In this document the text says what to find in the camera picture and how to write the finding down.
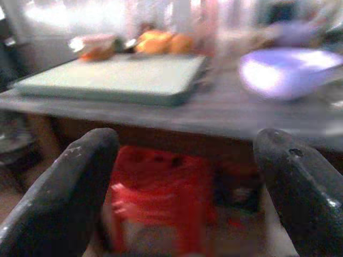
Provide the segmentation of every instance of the tabletop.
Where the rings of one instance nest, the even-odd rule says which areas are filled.
[[[252,140],[264,128],[282,129],[312,146],[343,152],[343,110],[314,93],[281,103],[248,93],[236,71],[199,85],[176,107],[0,94],[0,109]]]

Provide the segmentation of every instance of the purple bowl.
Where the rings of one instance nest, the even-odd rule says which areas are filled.
[[[275,48],[241,58],[240,76],[246,87],[276,100],[293,100],[326,84],[343,65],[332,52],[302,48]]]

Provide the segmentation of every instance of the table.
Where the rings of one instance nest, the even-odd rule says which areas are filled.
[[[342,111],[316,94],[292,103],[264,101],[247,93],[234,71],[218,74],[212,86],[199,86],[187,104],[173,108],[28,97],[12,89],[0,94],[0,109],[29,114],[43,152],[50,156],[60,154],[61,136],[76,139],[99,126],[116,129],[122,144],[195,155],[251,159],[251,140],[267,127],[329,152],[343,152]]]

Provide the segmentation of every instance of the jar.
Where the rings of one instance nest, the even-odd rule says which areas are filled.
[[[72,39],[69,47],[83,61],[101,61],[114,55],[114,35],[99,34],[78,36]]]

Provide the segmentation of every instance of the white cutting board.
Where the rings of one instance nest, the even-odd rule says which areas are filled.
[[[116,55],[71,61],[13,84],[23,94],[175,105],[184,102],[202,70],[202,56]]]

